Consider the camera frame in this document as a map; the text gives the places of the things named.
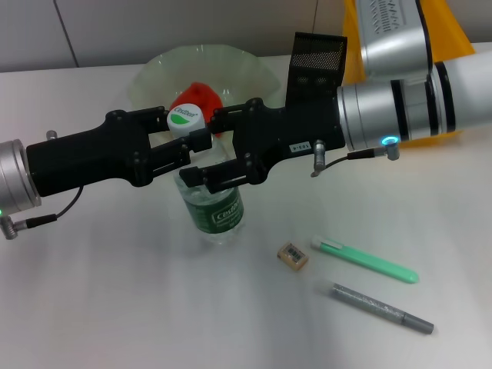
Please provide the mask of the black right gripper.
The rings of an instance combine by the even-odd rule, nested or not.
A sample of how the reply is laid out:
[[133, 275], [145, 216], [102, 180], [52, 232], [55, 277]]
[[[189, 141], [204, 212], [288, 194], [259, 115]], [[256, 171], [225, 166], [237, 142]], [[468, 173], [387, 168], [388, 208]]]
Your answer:
[[217, 108], [208, 130], [212, 134], [234, 132], [236, 159], [181, 169], [179, 176], [189, 188], [204, 185], [212, 194], [263, 183], [277, 163], [313, 154], [316, 141], [322, 141], [327, 151], [345, 146], [334, 98], [286, 108], [268, 108], [251, 101]]

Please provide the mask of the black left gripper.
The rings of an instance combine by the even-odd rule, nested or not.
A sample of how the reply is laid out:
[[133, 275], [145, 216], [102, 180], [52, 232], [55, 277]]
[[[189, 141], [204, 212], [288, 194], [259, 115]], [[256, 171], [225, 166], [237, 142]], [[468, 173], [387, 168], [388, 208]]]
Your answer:
[[190, 151], [212, 146], [209, 130], [196, 130], [151, 149], [149, 134], [169, 131], [163, 106], [111, 111], [97, 128], [29, 145], [29, 174], [42, 197], [107, 179], [143, 187], [191, 163]]

